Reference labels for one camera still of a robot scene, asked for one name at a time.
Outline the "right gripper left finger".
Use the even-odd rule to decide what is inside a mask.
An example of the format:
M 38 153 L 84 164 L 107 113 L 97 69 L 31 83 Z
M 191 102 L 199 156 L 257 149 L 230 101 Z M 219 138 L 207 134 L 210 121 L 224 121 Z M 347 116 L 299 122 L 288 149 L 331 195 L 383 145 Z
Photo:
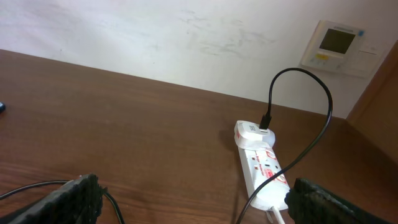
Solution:
M 101 215 L 105 189 L 87 174 L 68 181 L 44 198 L 1 217 L 8 224 L 94 224 Z

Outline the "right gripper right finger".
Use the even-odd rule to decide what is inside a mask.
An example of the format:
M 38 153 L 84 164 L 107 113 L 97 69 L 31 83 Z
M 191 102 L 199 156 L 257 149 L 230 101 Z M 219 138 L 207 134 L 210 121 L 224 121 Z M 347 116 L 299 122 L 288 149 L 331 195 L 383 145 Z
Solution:
M 284 201 L 298 224 L 389 224 L 304 178 L 295 180 Z

